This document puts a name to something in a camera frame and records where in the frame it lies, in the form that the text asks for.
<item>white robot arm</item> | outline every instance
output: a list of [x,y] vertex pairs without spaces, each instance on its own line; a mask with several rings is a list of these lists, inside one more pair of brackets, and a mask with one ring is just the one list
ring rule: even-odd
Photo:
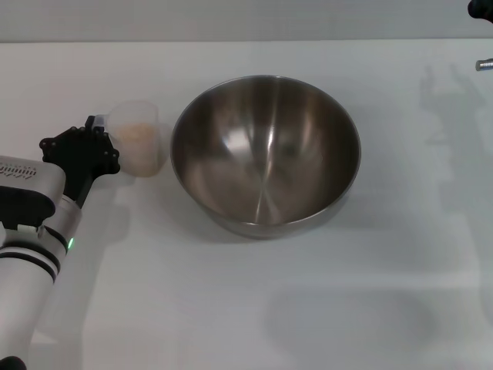
[[103,129],[44,139],[44,162],[0,156],[0,370],[26,370],[36,323],[60,272],[92,182],[119,172]]

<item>wall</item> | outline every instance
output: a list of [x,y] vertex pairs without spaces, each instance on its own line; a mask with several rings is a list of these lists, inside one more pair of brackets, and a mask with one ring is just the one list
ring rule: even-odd
[[0,41],[491,37],[469,0],[0,0]]

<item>metal mixing bowl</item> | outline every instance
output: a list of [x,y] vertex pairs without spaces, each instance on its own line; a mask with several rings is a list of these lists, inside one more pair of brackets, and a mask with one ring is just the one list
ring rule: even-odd
[[173,132],[171,160],[220,225],[254,238],[315,225],[349,190],[361,158],[347,112],[294,79],[251,76],[196,98]]

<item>plastic measuring cup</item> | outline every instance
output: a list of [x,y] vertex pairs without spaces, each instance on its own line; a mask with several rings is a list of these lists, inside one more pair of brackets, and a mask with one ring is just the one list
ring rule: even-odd
[[122,170],[137,177],[151,177],[164,162],[157,106],[145,101],[124,102],[106,118],[106,130],[120,152]]

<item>white table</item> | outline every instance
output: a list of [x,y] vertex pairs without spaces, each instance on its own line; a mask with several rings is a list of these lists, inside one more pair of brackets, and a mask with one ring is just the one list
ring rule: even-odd
[[173,125],[203,90],[276,74],[354,118],[344,209],[299,237],[216,226],[169,163],[100,179],[31,350],[33,370],[493,366],[493,41],[0,45],[0,154],[127,99]]

